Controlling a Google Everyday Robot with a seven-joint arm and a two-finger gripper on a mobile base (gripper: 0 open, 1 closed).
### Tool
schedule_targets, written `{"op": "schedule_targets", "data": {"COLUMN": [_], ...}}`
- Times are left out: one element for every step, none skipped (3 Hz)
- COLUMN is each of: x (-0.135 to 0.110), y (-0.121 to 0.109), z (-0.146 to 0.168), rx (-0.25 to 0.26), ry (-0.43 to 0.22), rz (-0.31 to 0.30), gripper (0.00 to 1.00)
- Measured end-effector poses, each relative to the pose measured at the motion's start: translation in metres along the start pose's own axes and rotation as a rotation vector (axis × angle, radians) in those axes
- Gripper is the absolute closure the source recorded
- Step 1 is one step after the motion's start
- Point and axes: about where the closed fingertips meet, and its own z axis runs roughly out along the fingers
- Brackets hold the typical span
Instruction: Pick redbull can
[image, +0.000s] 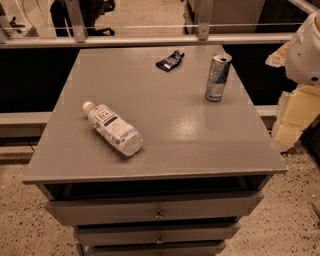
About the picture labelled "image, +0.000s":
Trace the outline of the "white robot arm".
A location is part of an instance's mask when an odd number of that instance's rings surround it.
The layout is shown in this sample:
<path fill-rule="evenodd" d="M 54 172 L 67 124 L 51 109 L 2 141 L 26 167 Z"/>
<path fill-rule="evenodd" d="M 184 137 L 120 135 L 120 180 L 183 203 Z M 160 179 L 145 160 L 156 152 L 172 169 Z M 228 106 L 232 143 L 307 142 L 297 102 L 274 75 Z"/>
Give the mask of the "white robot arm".
<path fill-rule="evenodd" d="M 290 39 L 286 75 L 299 84 L 320 84 L 320 11 L 308 16 Z"/>

